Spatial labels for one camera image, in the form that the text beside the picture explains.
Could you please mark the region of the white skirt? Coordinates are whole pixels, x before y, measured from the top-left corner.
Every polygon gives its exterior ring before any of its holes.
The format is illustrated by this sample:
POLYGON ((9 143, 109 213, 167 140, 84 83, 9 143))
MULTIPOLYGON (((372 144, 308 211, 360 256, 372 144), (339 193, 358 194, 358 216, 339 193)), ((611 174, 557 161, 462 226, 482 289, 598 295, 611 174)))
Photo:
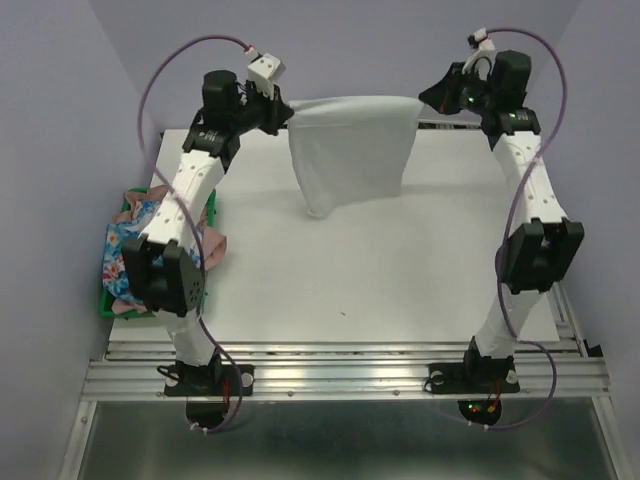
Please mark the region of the white skirt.
POLYGON ((297 101, 287 122, 293 170, 309 214, 401 193, 423 103, 404 96, 297 101))

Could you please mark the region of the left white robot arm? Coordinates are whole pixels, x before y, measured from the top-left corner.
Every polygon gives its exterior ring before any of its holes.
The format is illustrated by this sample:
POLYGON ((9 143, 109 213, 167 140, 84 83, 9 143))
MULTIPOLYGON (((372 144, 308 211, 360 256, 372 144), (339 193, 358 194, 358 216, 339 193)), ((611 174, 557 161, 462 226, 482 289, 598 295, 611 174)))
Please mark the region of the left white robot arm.
POLYGON ((204 232, 197 223, 241 136, 255 129, 275 136, 292 117, 276 84, 279 75, 275 61, 266 59, 248 68, 245 83, 228 70, 205 74, 202 106, 167 193, 147 226, 122 246, 133 296, 164 320, 178 365, 190 367, 188 382, 202 394, 221 386, 223 371, 211 362, 218 350, 201 320, 206 273, 204 232))

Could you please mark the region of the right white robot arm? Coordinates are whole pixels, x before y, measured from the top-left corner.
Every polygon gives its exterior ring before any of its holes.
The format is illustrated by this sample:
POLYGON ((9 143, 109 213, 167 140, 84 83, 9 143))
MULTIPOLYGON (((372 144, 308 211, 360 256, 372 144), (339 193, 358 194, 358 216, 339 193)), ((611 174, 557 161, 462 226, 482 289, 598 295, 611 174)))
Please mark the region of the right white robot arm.
POLYGON ((472 390, 491 384, 495 366, 513 357, 531 311, 564 278, 585 235, 560 206, 542 159, 541 127, 524 104, 530 73, 524 53, 478 50, 419 96, 444 115, 480 116, 512 196, 495 258, 496 298, 460 366, 461 381, 472 390))

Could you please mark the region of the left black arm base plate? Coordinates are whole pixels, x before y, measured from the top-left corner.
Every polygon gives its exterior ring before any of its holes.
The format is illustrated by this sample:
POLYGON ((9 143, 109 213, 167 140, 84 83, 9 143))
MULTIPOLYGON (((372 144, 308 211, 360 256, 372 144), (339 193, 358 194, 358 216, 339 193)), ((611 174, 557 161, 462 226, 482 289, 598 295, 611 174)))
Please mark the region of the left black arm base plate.
POLYGON ((191 366, 183 362, 159 365, 156 371, 164 377, 167 397, 251 396, 254 366, 241 364, 239 373, 218 358, 207 366, 191 366))

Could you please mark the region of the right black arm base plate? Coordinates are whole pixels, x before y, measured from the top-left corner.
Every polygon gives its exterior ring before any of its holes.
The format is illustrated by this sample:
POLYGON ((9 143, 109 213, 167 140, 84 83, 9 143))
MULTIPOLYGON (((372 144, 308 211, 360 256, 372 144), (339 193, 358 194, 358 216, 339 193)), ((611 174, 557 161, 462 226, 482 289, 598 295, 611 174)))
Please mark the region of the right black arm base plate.
POLYGON ((428 384, 436 395, 515 394, 521 388, 518 381, 509 383, 507 374, 495 369, 471 373, 462 363, 431 363, 428 384))

